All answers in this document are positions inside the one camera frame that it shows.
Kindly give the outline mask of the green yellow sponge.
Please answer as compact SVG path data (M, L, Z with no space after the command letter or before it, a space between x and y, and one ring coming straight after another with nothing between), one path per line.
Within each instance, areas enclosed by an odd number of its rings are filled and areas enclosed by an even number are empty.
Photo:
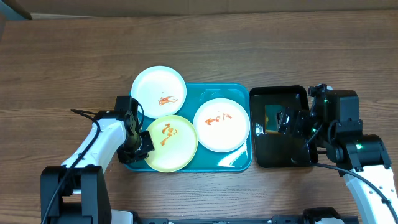
M284 107L282 105L265 105L265 133L278 133L279 120Z

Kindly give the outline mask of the dark chair corner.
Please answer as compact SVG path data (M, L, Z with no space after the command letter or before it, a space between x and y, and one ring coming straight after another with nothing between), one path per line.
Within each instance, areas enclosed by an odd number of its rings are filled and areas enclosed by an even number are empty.
M16 0L1 0L1 17L9 21L32 20L31 14Z

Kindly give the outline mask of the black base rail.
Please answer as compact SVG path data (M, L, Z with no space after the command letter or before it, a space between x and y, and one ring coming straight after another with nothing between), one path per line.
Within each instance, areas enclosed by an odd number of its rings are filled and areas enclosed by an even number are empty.
M303 215L276 215L272 218L233 218L233 219L184 219L138 218L138 224L324 224L324 223L359 223L357 217L321 218L311 220Z

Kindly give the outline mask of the black plastic tray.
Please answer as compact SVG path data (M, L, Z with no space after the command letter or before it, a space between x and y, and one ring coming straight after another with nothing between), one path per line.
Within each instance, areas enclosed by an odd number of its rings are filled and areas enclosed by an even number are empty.
M256 161L263 168L294 167L294 162L306 164L318 162L315 143L309 139L293 138L282 133L265 133L265 105L282 105L284 108L309 110L304 87L272 86L256 87L249 92L251 130Z

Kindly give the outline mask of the yellow plate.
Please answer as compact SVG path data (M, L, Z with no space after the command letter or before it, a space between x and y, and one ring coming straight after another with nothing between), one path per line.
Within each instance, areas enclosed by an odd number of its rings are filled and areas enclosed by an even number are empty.
M158 172L175 172L190 163L198 137L193 124L186 118L168 115L153 121L147 128L154 150L145 158L147 165Z

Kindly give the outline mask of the white plate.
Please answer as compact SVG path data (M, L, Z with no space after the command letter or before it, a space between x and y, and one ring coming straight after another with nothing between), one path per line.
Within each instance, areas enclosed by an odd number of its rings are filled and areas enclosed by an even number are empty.
M249 136L249 116L237 102L216 98L202 104L194 115L198 140L214 152L231 152Z
M142 105L146 117L157 119L181 109L187 86L178 71L158 65L138 74L131 87L131 96Z

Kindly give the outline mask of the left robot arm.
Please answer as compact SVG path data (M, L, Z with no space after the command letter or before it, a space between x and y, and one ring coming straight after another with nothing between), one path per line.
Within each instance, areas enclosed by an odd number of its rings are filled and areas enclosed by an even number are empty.
M131 96L118 96L113 110L73 110L92 122L91 131L61 165L42 171L42 223L139 223L134 212L111 208L104 173L113 156L129 165L154 150L149 132L141 129L144 120L137 116L143 111Z

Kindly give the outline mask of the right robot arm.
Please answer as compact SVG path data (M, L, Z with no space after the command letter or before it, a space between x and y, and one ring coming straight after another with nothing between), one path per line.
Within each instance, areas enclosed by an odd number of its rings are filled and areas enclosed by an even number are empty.
M286 107L276 115L278 132L305 141L292 163L338 171L364 223L397 223L392 162L382 139L363 133L358 94L319 84L308 95L311 108Z

